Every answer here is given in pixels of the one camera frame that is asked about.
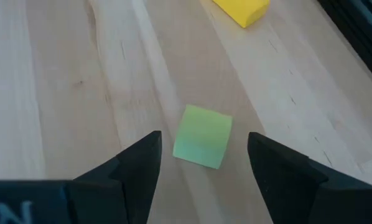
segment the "yellow object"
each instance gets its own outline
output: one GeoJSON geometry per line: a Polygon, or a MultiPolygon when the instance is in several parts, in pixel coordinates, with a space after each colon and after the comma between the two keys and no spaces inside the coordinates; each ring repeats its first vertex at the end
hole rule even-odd
{"type": "Polygon", "coordinates": [[[265,15],[270,0],[213,0],[242,28],[265,15]]]}

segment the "wooden surface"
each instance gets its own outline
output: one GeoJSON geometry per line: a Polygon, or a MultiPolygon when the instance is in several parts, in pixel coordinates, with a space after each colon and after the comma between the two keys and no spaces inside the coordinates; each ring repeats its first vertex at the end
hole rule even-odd
{"type": "Polygon", "coordinates": [[[372,184],[372,74],[315,0],[247,29],[210,0],[0,1],[0,179],[71,179],[156,129],[149,223],[271,223],[250,131],[372,184]],[[172,157],[186,104],[234,117],[219,170],[172,157]]]}

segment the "yellow block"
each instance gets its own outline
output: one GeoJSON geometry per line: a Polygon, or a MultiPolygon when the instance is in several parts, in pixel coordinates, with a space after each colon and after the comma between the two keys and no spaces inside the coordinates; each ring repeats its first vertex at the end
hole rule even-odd
{"type": "Polygon", "coordinates": [[[265,15],[270,0],[213,0],[242,28],[265,15]]]}

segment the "wooden table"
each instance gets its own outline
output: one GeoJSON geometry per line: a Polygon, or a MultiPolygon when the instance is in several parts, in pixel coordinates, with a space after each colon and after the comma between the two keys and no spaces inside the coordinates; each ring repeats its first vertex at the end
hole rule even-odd
{"type": "Polygon", "coordinates": [[[250,131],[372,184],[372,74],[315,0],[245,30],[210,0],[0,0],[0,179],[71,179],[156,129],[150,223],[271,223],[250,131]],[[219,170],[172,157],[186,104],[234,117],[219,170]]]}

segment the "green cube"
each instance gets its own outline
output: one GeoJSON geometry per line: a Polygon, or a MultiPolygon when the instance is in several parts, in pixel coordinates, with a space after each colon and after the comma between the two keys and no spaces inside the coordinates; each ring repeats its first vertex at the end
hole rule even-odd
{"type": "Polygon", "coordinates": [[[187,105],[174,145],[174,157],[218,169],[231,131],[231,116],[187,105]]]}

